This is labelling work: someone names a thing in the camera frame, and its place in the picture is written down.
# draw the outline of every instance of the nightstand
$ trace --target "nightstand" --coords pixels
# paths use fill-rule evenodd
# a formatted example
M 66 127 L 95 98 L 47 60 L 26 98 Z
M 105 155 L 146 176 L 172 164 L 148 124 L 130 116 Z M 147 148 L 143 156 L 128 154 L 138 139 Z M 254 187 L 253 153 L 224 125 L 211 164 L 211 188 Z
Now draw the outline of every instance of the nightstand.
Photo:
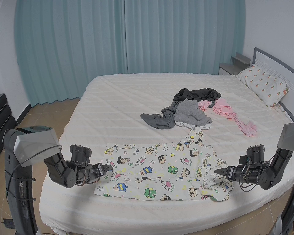
M 220 63 L 219 75 L 237 75 L 244 69 L 249 68 L 250 59 L 238 52 L 236 52 L 236 56 L 231 56 L 231 60 L 233 64 Z

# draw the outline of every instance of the mattress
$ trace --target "mattress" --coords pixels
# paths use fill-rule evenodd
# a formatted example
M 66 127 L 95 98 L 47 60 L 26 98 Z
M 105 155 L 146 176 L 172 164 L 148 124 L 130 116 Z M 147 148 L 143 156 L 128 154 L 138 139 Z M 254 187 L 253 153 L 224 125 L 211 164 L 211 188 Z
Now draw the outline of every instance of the mattress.
M 238 165 L 239 156 L 249 146 L 264 144 L 265 160 L 275 153 L 283 125 L 290 119 L 279 107 L 268 108 L 234 76 L 209 74 L 117 74 L 99 76 L 91 81 L 60 138 L 62 154 L 70 160 L 71 144 L 92 149 L 91 163 L 102 158 L 107 143 L 176 142 L 189 133 L 186 127 L 158 130 L 148 126 L 140 114 L 160 113 L 170 106 L 181 89 L 213 88 L 234 108 L 240 120 L 252 120 L 258 128 L 255 137 L 244 135 L 233 120 L 205 113 L 213 120 L 203 130 L 206 140 L 228 164 Z M 59 234 L 187 234 L 213 227 L 278 198 L 294 182 L 293 160 L 281 182 L 269 190 L 259 186 L 244 193 L 235 188 L 225 202 L 143 201 L 95 195 L 96 185 L 66 189 L 47 175 L 43 184 L 40 215 L 42 221 Z

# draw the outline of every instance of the pink garment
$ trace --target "pink garment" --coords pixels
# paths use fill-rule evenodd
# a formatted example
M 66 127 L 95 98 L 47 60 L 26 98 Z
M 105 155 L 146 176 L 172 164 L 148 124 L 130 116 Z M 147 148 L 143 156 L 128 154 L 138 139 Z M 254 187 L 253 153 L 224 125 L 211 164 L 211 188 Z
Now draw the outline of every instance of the pink garment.
M 207 110 L 208 106 L 211 105 L 212 102 L 208 100 L 201 100 L 198 102 L 198 108 L 202 111 Z
M 240 121 L 234 112 L 233 108 L 229 106 L 224 98 L 219 98 L 213 107 L 213 111 L 219 115 L 225 116 L 227 119 L 234 119 L 241 131 L 247 136 L 256 135 L 256 125 L 250 120 L 247 125 Z

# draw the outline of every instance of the teal curtain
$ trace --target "teal curtain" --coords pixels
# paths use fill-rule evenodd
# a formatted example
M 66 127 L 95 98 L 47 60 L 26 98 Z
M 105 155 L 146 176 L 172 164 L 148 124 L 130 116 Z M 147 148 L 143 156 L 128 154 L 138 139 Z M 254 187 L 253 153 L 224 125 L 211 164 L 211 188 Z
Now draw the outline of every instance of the teal curtain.
M 125 0 L 129 73 L 218 74 L 242 53 L 244 0 Z
M 89 82 L 127 73 L 124 2 L 18 0 L 17 60 L 31 106 L 81 97 Z
M 117 73 L 210 73 L 242 53 L 245 0 L 18 0 L 17 60 L 34 106 Z

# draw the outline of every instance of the white pillow with heart print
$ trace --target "white pillow with heart print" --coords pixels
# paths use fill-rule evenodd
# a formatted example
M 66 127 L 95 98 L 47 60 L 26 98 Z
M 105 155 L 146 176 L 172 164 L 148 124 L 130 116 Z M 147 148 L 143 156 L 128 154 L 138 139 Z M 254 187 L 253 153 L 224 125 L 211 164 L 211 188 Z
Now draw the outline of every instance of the white pillow with heart print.
M 266 106 L 275 106 L 289 91 L 283 79 L 266 72 L 257 65 L 243 70 L 236 77 L 258 95 Z

